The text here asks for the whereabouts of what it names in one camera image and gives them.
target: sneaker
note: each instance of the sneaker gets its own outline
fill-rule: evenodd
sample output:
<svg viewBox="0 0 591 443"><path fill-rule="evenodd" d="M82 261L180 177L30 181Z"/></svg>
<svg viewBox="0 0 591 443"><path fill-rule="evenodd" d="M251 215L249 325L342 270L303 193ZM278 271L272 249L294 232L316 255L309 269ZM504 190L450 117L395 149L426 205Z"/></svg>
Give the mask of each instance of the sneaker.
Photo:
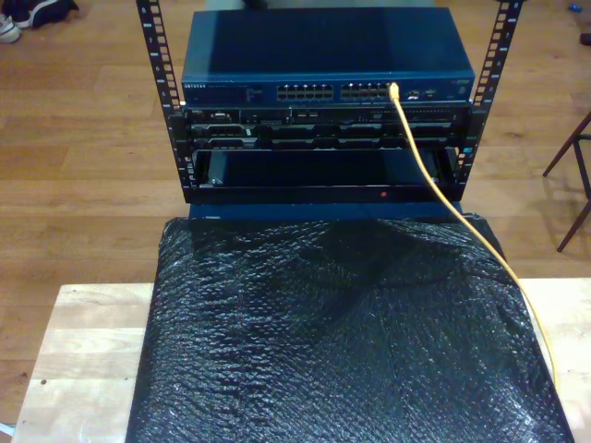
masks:
<svg viewBox="0 0 591 443"><path fill-rule="evenodd" d="M70 11L80 11L74 0L28 0L32 28L47 23L57 23L67 17Z"/></svg>
<svg viewBox="0 0 591 443"><path fill-rule="evenodd" d="M0 14L0 43L12 43L20 37L20 29L17 28L12 20Z"/></svg>
<svg viewBox="0 0 591 443"><path fill-rule="evenodd" d="M2 4L2 13L21 29L57 23L71 10L79 10L74 0L4 0Z"/></svg>
<svg viewBox="0 0 591 443"><path fill-rule="evenodd" d="M12 22L21 29L29 27L29 5L27 0L4 0L2 13L12 18Z"/></svg>

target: server rack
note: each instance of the server rack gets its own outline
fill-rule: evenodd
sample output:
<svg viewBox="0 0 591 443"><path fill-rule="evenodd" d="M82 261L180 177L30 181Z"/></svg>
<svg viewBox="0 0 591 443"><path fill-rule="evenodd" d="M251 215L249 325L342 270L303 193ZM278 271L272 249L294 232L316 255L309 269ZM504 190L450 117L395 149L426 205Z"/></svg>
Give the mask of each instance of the server rack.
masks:
<svg viewBox="0 0 591 443"><path fill-rule="evenodd" d="M459 125L455 127L455 137L448 143L450 146L447 146L447 150L436 150L437 153L433 157L434 162L438 162L440 156L446 156L445 159L441 159L446 160L442 167L444 170L448 169L448 171L444 171L448 180L440 184L440 187L450 201L459 202L462 199L524 1L499 1L499 10L488 43L487 55L472 101L461 110L452 109L454 106L452 104L441 106L442 112L461 115L458 120ZM191 118L191 111L184 108L178 92L160 2L159 0L136 0L136 3L166 128L175 156L176 169L187 203L382 203L433 202L437 200L428 189L427 184L225 186L219 178L216 178L216 171L228 167L226 164L228 159L233 158L238 151L193 152L189 147L187 126ZM339 155L346 155L343 152L337 150L331 155L337 159ZM281 153L275 152L272 155L281 155Z"/></svg>

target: black bubble wrap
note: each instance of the black bubble wrap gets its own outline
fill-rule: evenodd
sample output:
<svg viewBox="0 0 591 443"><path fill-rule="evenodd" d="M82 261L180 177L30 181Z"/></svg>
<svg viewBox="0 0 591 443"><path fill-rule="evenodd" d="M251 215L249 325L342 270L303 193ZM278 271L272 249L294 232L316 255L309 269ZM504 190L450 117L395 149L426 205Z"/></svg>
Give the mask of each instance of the black bubble wrap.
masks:
<svg viewBox="0 0 591 443"><path fill-rule="evenodd" d="M127 442L373 441L573 441L484 246L450 221L170 221Z"/></svg>

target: wooden floor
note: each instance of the wooden floor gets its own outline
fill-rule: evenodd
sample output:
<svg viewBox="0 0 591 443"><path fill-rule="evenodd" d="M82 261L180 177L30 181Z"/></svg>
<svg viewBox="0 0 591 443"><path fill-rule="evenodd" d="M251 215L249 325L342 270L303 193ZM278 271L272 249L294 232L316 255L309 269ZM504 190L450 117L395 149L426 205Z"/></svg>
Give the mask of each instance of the wooden floor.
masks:
<svg viewBox="0 0 591 443"><path fill-rule="evenodd" d="M479 69L497 4L439 4ZM163 1L177 75L202 5ZM164 223L187 215L135 3L80 6L0 47L3 423L17 420L59 286L153 281ZM554 0L527 2L517 28L464 208L488 218L522 277L589 277L591 218L556 252L584 202L573 154L541 173L591 109L591 49Z"/></svg>

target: blue network switch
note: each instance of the blue network switch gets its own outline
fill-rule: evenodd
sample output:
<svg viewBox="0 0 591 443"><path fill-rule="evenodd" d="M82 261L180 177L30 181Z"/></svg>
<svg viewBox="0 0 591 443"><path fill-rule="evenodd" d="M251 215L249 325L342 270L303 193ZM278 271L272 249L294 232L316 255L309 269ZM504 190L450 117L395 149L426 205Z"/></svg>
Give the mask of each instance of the blue network switch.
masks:
<svg viewBox="0 0 591 443"><path fill-rule="evenodd" d="M445 7L197 12L182 77L189 107L465 102L474 84Z"/></svg>

